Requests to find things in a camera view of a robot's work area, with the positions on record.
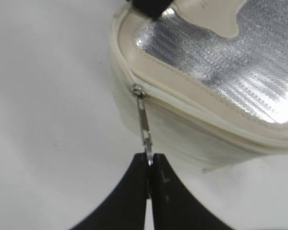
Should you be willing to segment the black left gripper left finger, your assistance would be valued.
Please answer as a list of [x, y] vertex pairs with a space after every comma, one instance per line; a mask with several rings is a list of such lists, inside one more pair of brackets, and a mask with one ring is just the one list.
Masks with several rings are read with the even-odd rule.
[[148, 162], [136, 153], [113, 191], [73, 230], [143, 230], [145, 225]]

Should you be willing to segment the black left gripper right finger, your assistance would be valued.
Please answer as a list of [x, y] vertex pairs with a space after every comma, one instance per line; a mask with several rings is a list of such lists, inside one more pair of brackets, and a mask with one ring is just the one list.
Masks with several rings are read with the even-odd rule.
[[186, 188], [164, 154], [150, 166], [150, 196], [156, 230], [231, 230]]

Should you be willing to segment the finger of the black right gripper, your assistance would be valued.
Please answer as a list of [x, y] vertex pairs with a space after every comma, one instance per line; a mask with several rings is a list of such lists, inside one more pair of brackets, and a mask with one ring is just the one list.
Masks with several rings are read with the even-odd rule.
[[131, 0], [134, 8], [153, 19], [158, 18], [172, 2], [173, 0]]

